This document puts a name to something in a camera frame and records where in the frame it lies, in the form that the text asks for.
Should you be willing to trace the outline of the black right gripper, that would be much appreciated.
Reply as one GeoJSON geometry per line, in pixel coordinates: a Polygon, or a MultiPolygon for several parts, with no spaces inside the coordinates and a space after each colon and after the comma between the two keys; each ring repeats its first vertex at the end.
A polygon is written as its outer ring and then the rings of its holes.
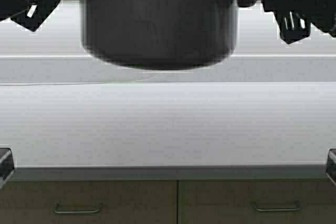
{"type": "Polygon", "coordinates": [[[311,23],[335,37],[335,0],[261,0],[265,12],[272,12],[280,38],[287,44],[310,36],[311,23]]]}

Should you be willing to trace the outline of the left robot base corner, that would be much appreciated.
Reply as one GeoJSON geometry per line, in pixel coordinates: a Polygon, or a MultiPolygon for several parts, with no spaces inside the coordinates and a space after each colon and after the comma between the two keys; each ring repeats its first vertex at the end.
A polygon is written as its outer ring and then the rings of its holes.
{"type": "Polygon", "coordinates": [[[1,188],[15,172],[13,152],[10,148],[1,147],[1,188]]]}

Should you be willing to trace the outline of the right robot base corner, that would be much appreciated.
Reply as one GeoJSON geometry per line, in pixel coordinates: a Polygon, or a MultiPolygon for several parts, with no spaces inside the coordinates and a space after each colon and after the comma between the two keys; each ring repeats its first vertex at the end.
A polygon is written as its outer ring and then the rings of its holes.
{"type": "Polygon", "coordinates": [[[335,184],[335,148],[330,149],[328,152],[327,164],[326,164],[326,174],[328,178],[335,184]]]}

